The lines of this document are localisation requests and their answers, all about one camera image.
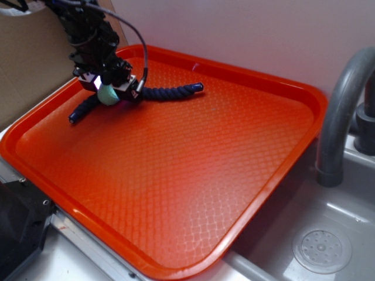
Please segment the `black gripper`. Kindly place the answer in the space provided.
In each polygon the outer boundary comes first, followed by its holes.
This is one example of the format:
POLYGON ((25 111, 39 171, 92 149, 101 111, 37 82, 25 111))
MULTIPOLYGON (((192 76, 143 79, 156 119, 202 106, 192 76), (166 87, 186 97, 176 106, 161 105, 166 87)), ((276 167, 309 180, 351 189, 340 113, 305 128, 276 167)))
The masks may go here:
POLYGON ((113 86, 120 100, 140 102, 142 81, 131 75, 132 66, 115 53, 116 47, 81 46, 69 55, 73 75, 87 91, 98 91, 101 83, 113 86))

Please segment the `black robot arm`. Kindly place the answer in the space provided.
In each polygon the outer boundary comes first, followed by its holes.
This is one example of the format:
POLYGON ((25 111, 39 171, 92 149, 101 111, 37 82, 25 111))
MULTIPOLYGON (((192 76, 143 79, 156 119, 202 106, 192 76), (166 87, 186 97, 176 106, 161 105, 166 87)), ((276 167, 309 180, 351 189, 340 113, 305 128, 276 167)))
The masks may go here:
POLYGON ((95 92, 105 105, 142 99, 145 81, 137 81, 132 66, 117 56, 120 38, 97 1, 45 1, 45 5, 57 15, 75 49, 69 59, 85 90, 95 92))

